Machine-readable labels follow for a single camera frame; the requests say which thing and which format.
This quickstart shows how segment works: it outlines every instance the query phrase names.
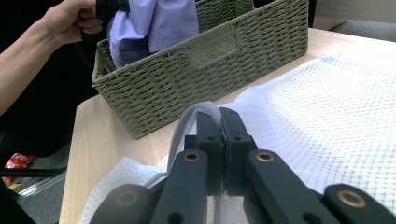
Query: red object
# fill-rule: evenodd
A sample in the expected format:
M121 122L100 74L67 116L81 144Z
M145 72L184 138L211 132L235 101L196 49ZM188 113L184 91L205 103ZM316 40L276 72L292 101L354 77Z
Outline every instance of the red object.
M24 155L21 153L14 153L12 157L8 160L7 164L4 166L4 168L7 169L26 169L28 168L31 164L32 161L35 160L35 156L31 155ZM10 177L2 177L3 181L6 184L11 183L15 177L10 176Z

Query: light wood tabletop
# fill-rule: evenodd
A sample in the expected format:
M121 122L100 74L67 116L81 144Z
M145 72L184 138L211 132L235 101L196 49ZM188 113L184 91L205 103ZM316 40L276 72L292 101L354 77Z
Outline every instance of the light wood tabletop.
M247 87L279 77L317 58L334 45L359 51L366 57L395 57L396 52L396 43L309 29L308 51L303 57L219 99L216 103L229 103ZM148 165L154 165L163 159L168 153L176 124L175 121L134 140L100 95L83 102L76 114L60 223L79 223L92 189L123 156Z

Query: woven basket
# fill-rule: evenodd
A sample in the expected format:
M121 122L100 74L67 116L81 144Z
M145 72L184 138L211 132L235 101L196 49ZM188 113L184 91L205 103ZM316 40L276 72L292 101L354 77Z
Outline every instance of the woven basket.
M98 43L92 84L135 139L175 121L191 104L216 101L304 55L307 0L203 0L200 34L116 69Z

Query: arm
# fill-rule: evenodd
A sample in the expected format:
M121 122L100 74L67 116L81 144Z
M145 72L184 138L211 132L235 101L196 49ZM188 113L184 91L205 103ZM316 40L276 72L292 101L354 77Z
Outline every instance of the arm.
M8 49L0 54L0 116L60 46L99 33L102 22L95 18L95 0L64 0L50 8Z

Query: purple shirt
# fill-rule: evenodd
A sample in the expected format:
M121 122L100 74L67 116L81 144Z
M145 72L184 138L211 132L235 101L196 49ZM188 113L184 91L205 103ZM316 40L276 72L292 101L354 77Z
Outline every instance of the purple shirt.
M129 0L117 11L107 39L117 68L199 34L194 0Z

